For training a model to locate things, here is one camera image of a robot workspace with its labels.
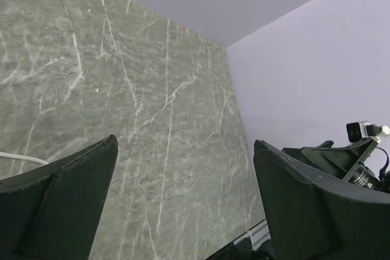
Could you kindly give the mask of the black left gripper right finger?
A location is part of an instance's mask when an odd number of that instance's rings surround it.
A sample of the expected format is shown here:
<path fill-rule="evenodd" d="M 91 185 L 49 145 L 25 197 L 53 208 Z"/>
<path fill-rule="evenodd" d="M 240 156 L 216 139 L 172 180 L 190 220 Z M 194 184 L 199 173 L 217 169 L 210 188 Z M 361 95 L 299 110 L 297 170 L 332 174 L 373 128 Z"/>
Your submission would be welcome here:
<path fill-rule="evenodd" d="M 389 194 L 255 141 L 253 164 L 277 259 L 388 259 Z"/>

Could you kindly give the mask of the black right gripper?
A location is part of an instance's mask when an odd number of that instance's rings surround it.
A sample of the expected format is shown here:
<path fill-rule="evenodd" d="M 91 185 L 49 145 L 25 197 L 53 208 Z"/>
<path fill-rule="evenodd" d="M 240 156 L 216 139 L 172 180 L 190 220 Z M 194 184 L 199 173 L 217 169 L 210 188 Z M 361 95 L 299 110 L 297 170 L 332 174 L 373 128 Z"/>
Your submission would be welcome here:
<path fill-rule="evenodd" d="M 340 180 L 380 192 L 389 192 L 389 158 L 379 176 L 364 165 L 370 154 L 377 149 L 378 142 L 363 138 L 346 147 L 333 147 L 328 140 L 317 147 L 283 148 L 282 152 L 311 167 L 319 169 Z"/>

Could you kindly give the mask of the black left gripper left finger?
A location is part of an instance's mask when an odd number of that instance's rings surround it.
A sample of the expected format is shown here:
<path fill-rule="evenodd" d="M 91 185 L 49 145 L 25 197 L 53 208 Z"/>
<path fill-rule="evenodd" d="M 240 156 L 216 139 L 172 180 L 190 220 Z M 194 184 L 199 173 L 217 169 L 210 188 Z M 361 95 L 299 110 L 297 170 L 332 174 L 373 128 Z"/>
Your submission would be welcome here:
<path fill-rule="evenodd" d="M 118 157 L 109 137 L 1 180 L 1 259 L 88 259 Z"/>

